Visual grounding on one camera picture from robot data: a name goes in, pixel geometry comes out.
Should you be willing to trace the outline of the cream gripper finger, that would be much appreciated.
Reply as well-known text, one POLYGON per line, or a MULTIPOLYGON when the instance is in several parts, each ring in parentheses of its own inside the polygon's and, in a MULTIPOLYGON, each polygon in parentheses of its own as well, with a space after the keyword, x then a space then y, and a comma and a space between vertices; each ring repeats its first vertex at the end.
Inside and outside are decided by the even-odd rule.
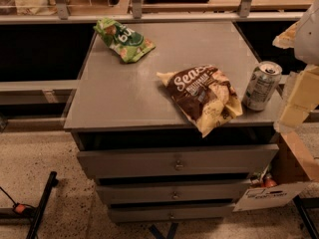
POLYGON ((319 66, 307 65, 300 73, 291 72, 282 93, 277 132, 288 133, 302 125, 319 106, 319 66))

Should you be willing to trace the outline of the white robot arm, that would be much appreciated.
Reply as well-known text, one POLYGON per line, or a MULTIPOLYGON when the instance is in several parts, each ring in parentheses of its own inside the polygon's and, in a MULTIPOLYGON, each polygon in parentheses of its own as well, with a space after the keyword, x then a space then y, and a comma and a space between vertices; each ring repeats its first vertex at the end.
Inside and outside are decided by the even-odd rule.
POLYGON ((319 106, 319 0, 315 0, 297 22, 294 56, 306 64, 298 74, 291 73, 282 93, 282 103, 274 128, 288 133, 302 125, 319 106))

